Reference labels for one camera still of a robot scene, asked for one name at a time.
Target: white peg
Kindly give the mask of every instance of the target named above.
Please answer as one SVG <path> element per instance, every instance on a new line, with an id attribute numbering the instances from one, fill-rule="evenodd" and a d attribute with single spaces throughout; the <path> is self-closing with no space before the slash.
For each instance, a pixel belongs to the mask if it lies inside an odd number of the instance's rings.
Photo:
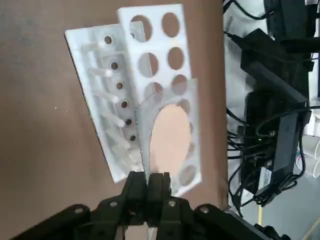
<path id="1" fill-rule="evenodd" d="M 107 78 L 111 78 L 112 75 L 114 74 L 112 70 L 109 68 L 90 67 L 88 68 L 88 71 L 93 75 L 100 76 L 100 77 L 107 77 Z"/>
<path id="2" fill-rule="evenodd" d="M 111 102 L 113 104 L 117 104 L 118 102 L 120 102 L 119 97 L 117 97 L 115 94 L 109 93 L 109 92 L 104 92 L 104 91 L 100 91 L 100 90 L 95 90 L 93 91 L 93 94 L 104 98 L 105 100 L 107 100 L 108 102 Z"/>
<path id="3" fill-rule="evenodd" d="M 106 133 L 126 150 L 131 147 L 131 143 L 128 142 L 123 135 L 121 135 L 119 132 L 116 132 L 114 129 L 107 130 Z"/>
<path id="4" fill-rule="evenodd" d="M 117 125 L 119 128 L 123 128 L 126 125 L 125 121 L 123 121 L 120 117 L 114 115 L 109 111 L 104 111 L 101 113 L 101 115 L 105 117 L 108 121 Z"/>
<path id="5" fill-rule="evenodd" d="M 88 51 L 88 52 L 91 52 L 91 51 L 94 51 L 94 50 L 98 50 L 98 49 L 101 49 L 105 46 L 106 44 L 103 42 L 103 41 L 100 41 L 100 42 L 90 42 L 86 45 L 83 45 L 81 47 L 81 49 L 83 51 Z"/>

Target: electronic device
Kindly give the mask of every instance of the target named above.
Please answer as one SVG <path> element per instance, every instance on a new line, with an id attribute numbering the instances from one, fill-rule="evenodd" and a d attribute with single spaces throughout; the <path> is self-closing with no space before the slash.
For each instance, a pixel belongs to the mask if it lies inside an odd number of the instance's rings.
<path id="1" fill-rule="evenodd" d="M 261 206 L 297 185 L 303 175 L 293 174 L 298 143 L 310 111 L 273 116 L 309 105 L 308 62 L 292 55 L 261 29 L 244 38 L 226 33 L 241 49 L 241 68 L 255 79 L 247 96 L 245 124 L 238 133 L 243 144 L 241 185 L 231 199 L 240 212 L 243 189 Z"/>
<path id="2" fill-rule="evenodd" d="M 72 205 L 21 233 L 14 240 L 124 240 L 128 226 L 157 228 L 157 240 L 290 240 L 271 226 L 252 226 L 234 212 L 211 204 L 195 210 L 171 196 L 169 173 L 130 172 L 122 193 L 90 209 Z"/>

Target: circular hole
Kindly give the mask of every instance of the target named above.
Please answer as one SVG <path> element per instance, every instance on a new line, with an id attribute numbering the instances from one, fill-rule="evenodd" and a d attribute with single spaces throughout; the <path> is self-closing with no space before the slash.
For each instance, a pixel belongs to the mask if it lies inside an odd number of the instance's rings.
<path id="1" fill-rule="evenodd" d="M 187 78 L 183 75 L 177 75 L 172 81 L 172 91 L 176 95 L 182 95 L 187 90 Z"/>
<path id="2" fill-rule="evenodd" d="M 179 176 L 179 182 L 182 186 L 188 186 L 196 176 L 196 167 L 193 165 L 187 166 Z"/>
<path id="3" fill-rule="evenodd" d="M 117 84 L 116 84 L 116 88 L 117 89 L 122 89 L 124 87 L 124 85 L 121 83 L 121 82 L 118 82 Z"/>
<path id="4" fill-rule="evenodd" d="M 81 207 L 79 207 L 79 208 L 76 208 L 75 210 L 74 210 L 74 212 L 76 213 L 76 214 L 80 214 L 80 213 L 82 213 L 84 210 L 81 208 Z"/>
<path id="5" fill-rule="evenodd" d="M 122 107 L 123 109 L 125 109 L 126 107 L 128 107 L 128 102 L 127 102 L 127 101 L 123 101 L 123 102 L 121 103 L 121 107 Z"/>
<path id="6" fill-rule="evenodd" d="M 193 133 L 194 132 L 194 126 L 193 126 L 193 124 L 191 122 L 189 123 L 189 126 L 190 126 L 190 133 Z"/>
<path id="7" fill-rule="evenodd" d="M 142 54 L 138 60 L 138 68 L 146 78 L 153 77 L 158 72 L 157 57 L 150 52 Z"/>
<path id="8" fill-rule="evenodd" d="M 177 16 L 172 12 L 167 12 L 162 18 L 162 29 L 164 33 L 173 38 L 178 35 L 179 28 Z"/>
<path id="9" fill-rule="evenodd" d="M 160 94 L 164 88 L 157 82 L 152 82 L 146 86 L 144 96 L 147 98 L 153 94 Z"/>
<path id="10" fill-rule="evenodd" d="M 184 60 L 184 53 L 182 52 L 181 48 L 173 47 L 170 49 L 168 53 L 168 63 L 172 69 L 180 69 L 184 64 Z"/>
<path id="11" fill-rule="evenodd" d="M 157 115 L 150 140 L 150 165 L 159 173 L 177 176 L 188 155 L 191 142 L 186 112 L 174 104 L 165 106 Z"/>
<path id="12" fill-rule="evenodd" d="M 131 22 L 139 22 L 139 21 L 142 22 L 142 24 L 143 24 L 143 31 L 144 31 L 145 39 L 138 39 L 138 38 L 135 38 L 135 39 L 141 43 L 147 42 L 151 38 L 151 35 L 152 35 L 151 24 L 149 22 L 149 19 L 146 18 L 145 16 L 142 16 L 142 15 L 137 15 L 134 18 L 132 18 L 132 20 L 131 20 Z"/>
<path id="13" fill-rule="evenodd" d="M 188 100 L 182 99 L 176 105 L 181 107 L 185 111 L 186 114 L 189 114 L 189 112 L 190 112 L 190 103 L 189 103 Z"/>
<path id="14" fill-rule="evenodd" d="M 127 119 L 127 120 L 125 121 L 125 124 L 126 124 L 127 126 L 130 126 L 130 125 L 132 124 L 132 120 L 131 120 L 131 119 Z"/>
<path id="15" fill-rule="evenodd" d="M 118 69 L 118 63 L 116 63 L 116 62 L 112 62 L 111 63 L 111 68 L 112 68 L 112 70 L 117 70 Z"/>
<path id="16" fill-rule="evenodd" d="M 110 36 L 106 36 L 106 37 L 104 38 L 104 41 L 105 41 L 106 44 L 111 44 L 111 43 L 112 43 L 112 39 L 111 39 Z"/>

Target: black power adapter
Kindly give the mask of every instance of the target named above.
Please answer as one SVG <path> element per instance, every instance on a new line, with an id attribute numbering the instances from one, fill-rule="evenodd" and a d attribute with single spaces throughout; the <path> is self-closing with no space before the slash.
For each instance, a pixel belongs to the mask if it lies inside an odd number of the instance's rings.
<path id="1" fill-rule="evenodd" d="M 305 110 L 272 117 L 308 105 L 308 63 L 287 53 L 261 29 L 244 38 L 225 34 L 242 49 L 241 68 L 256 80 L 254 91 L 246 99 L 240 178 L 242 187 L 264 206 L 282 191 L 294 187 L 300 177 L 293 174 L 295 156 L 311 113 Z M 271 120 L 258 127 L 267 119 Z M 261 175 L 262 169 L 270 173 L 267 180 Z"/>

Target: white plastic part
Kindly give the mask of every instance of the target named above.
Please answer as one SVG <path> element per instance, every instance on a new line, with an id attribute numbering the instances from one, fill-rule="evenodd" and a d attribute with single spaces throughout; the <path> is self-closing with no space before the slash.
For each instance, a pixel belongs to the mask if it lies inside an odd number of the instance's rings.
<path id="1" fill-rule="evenodd" d="M 166 35 L 162 28 L 166 13 L 174 14 L 179 23 L 174 37 Z M 181 4 L 124 7 L 117 14 L 120 24 L 65 32 L 84 97 L 115 182 L 125 178 L 129 171 L 143 170 L 141 146 L 135 140 L 134 109 L 146 99 L 146 93 L 154 93 L 155 89 L 149 92 L 150 84 L 169 88 L 179 75 L 187 80 L 192 78 Z M 131 22 L 135 16 L 148 19 L 152 27 L 148 41 L 145 41 L 142 22 Z M 179 48 L 183 53 L 179 69 L 172 69 L 168 63 L 172 48 Z M 147 53 L 153 54 L 158 62 L 154 76 Z M 176 195 L 182 195 L 202 180 L 197 96 L 190 96 L 188 91 L 178 94 L 176 104 L 179 105 L 182 99 L 190 102 L 188 117 L 193 128 L 193 149 L 178 175 L 171 178 Z"/>
<path id="2" fill-rule="evenodd" d="M 320 176 L 320 160 L 319 159 L 315 159 L 312 156 L 309 155 L 304 155 L 304 160 L 305 160 L 305 172 L 314 177 L 315 179 L 318 178 Z M 302 158 L 301 158 L 301 154 L 299 153 L 296 157 L 295 157 L 295 166 L 302 170 Z"/>
<path id="3" fill-rule="evenodd" d="M 320 159 L 320 137 L 305 135 L 302 137 L 303 152 L 314 159 Z"/>
<path id="4" fill-rule="evenodd" d="M 166 13 L 173 13 L 179 22 L 176 36 L 167 36 L 162 27 L 162 20 Z M 135 100 L 140 104 L 145 99 L 145 89 L 150 83 L 159 83 L 163 88 L 169 87 L 177 75 L 191 79 L 188 41 L 185 17 L 182 4 L 123 7 L 117 11 L 120 24 L 124 31 L 127 57 L 130 62 L 130 74 L 135 91 Z M 135 16 L 144 16 L 152 27 L 152 35 L 147 42 L 140 42 L 132 37 L 130 22 Z M 180 69 L 175 70 L 168 64 L 169 51 L 180 48 L 184 62 Z M 154 76 L 144 76 L 139 68 L 139 59 L 145 54 L 153 54 L 158 61 L 158 71 Z"/>
<path id="5" fill-rule="evenodd" d="M 144 38 L 141 22 L 131 23 L 131 29 Z M 72 29 L 65 36 L 105 159 L 117 183 L 130 171 L 143 169 L 141 156 L 128 153 L 140 145 L 130 140 L 137 131 L 122 28 L 113 24 Z"/>

